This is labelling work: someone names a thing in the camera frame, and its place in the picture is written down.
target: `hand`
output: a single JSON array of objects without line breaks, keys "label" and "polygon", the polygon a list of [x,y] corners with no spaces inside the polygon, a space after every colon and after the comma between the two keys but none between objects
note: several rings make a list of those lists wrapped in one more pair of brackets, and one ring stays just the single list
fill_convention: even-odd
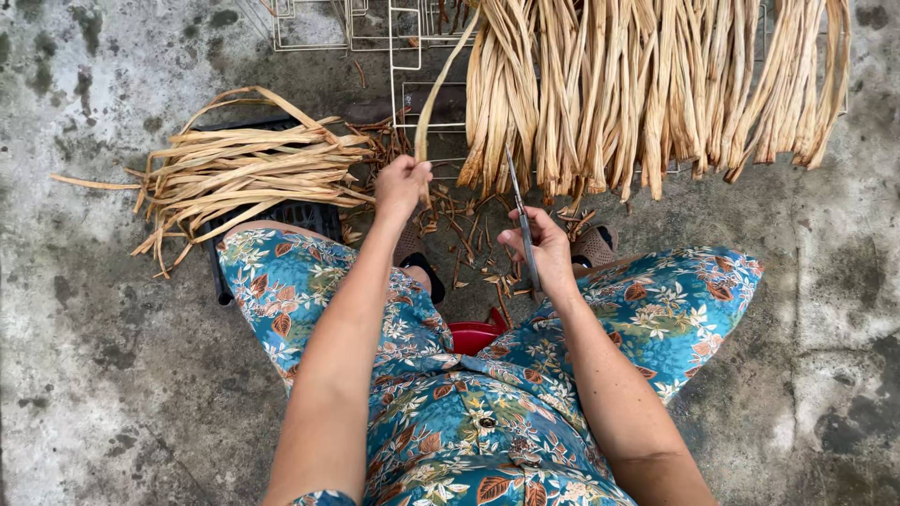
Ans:
[{"label": "hand", "polygon": [[410,218],[425,183],[431,181],[431,162],[416,165],[409,155],[400,155],[382,169],[375,181],[375,219],[400,224]]},{"label": "hand", "polygon": [[[531,219],[532,251],[535,255],[538,275],[541,276],[541,287],[554,303],[568,295],[577,295],[578,286],[575,274],[572,273],[572,253],[569,250],[569,238],[563,229],[543,209],[525,207],[525,213]],[[518,222],[518,210],[509,212],[509,218]],[[525,260],[525,247],[522,244],[522,229],[504,230],[497,237],[504,246],[511,246],[516,255],[513,260]]]}]

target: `red plastic stool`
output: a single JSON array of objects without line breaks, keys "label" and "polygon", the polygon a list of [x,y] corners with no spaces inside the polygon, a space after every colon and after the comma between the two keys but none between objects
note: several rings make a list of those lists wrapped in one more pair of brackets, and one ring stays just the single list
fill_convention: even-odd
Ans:
[{"label": "red plastic stool", "polygon": [[490,308],[490,319],[494,323],[482,323],[480,321],[455,321],[450,323],[450,331],[453,333],[454,353],[462,353],[474,357],[484,347],[488,346],[498,335],[506,332],[507,326],[497,308]]}]

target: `black plastic crate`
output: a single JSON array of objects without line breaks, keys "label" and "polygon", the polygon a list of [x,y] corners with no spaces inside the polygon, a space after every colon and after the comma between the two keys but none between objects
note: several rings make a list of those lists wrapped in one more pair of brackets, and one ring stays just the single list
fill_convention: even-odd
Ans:
[{"label": "black plastic crate", "polygon": [[[266,116],[258,120],[249,120],[243,122],[230,122],[212,126],[194,127],[198,131],[218,131],[232,130],[237,128],[253,128],[259,130],[282,131],[299,125],[300,122],[295,120],[288,114],[277,114],[275,116]],[[204,223],[200,228],[201,234],[207,234],[214,229],[225,224],[227,221],[240,215],[252,207],[252,204],[242,205],[230,212],[226,212]],[[338,207],[330,203],[314,203],[289,200],[284,201],[274,207],[267,209],[259,214],[254,215],[247,221],[254,220],[273,220],[281,223],[288,223],[297,227],[303,227],[307,230],[320,233],[325,237],[336,242],[342,242],[340,217],[338,215]],[[220,305],[227,306],[234,301],[234,294],[225,280],[219,266],[219,251],[216,249],[222,239],[225,237],[223,232],[212,239],[203,242],[203,248],[210,256],[210,267],[212,269],[212,280],[216,286],[216,301]]]}]

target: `blue floral clothing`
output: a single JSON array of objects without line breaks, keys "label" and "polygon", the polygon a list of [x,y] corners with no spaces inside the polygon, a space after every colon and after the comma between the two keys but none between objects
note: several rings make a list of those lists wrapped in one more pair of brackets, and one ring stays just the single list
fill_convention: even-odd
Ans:
[{"label": "blue floral clothing", "polygon": [[[290,393],[312,328],[357,252],[282,230],[233,234],[220,263]],[[604,329],[667,402],[741,319],[762,274],[727,248],[651,253],[578,281]],[[476,357],[454,354],[430,297],[393,269],[369,397],[364,505],[633,504],[579,406],[545,300]],[[295,504],[351,506],[335,491]]]}]

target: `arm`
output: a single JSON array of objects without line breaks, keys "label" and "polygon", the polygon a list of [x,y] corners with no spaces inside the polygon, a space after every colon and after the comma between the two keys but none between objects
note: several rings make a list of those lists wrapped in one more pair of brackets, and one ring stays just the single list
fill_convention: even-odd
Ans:
[{"label": "arm", "polygon": [[[559,273],[541,276],[541,284],[562,320],[581,407],[616,484],[642,505],[716,504],[656,392],[581,297],[565,232],[546,212],[526,212],[538,236],[538,270]],[[504,230],[499,242],[516,250],[516,260],[524,258],[520,230]]]},{"label": "arm", "polygon": [[368,395],[392,254],[430,168],[403,156],[379,175],[372,228],[303,351],[266,506],[326,489],[362,502]]}]

